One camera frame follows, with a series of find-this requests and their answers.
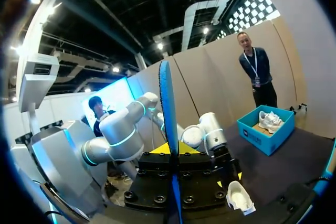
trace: person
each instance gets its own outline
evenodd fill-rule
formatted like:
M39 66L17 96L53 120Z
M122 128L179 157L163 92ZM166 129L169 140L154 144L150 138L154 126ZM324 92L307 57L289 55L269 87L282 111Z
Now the person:
M103 134L101 133L99 129L99 123L104 118L106 118L108 115L113 114L115 111L114 110L109 110L109 111L103 110L103 103L100 97L91 97L89 100L89 107L94 112L95 118L97 118L93 126L93 132L96 135L96 137L103 136Z
M269 60L265 50L261 47L252 47L252 41L245 32L239 33L237 39L244 50L239 56L239 62L251 78L256 107L267 105L277 108L277 94L272 84Z

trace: black pants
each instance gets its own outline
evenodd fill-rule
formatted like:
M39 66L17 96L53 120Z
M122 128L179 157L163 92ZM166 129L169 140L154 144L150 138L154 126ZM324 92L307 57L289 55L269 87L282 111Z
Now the black pants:
M277 94L272 82L261 85L260 88L253 87L253 97L257 107L260 105L278 107Z

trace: black table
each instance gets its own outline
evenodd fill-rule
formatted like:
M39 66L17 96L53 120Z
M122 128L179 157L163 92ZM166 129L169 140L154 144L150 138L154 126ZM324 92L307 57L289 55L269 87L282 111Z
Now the black table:
M225 131L232 157L239 159L242 183L256 205L275 199L293 183L305 183L322 175L333 142L295 128L286 141L267 156L239 135L235 123Z

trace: cardboard box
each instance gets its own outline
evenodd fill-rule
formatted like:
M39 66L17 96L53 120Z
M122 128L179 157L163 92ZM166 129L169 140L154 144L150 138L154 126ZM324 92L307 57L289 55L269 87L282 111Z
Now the cardboard box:
M260 111L264 111L266 113L273 111L283 120L283 126L274 134L270 134L267 130L261 132L256 128L256 124L259 122ZM295 117L292 111L261 105L240 118L237 123L239 134L269 156L286 140L289 134L294 130Z

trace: shoe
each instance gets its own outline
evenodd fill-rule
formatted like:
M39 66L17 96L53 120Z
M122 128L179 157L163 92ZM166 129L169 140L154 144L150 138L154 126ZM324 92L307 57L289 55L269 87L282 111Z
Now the shoe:
M259 112L259 127L268 130L269 133L274 134L283 125L283 121L273 111L271 113Z
M230 207L235 210L239 208L244 215L256 210L249 194L238 181L232 181L229 184L226 200Z

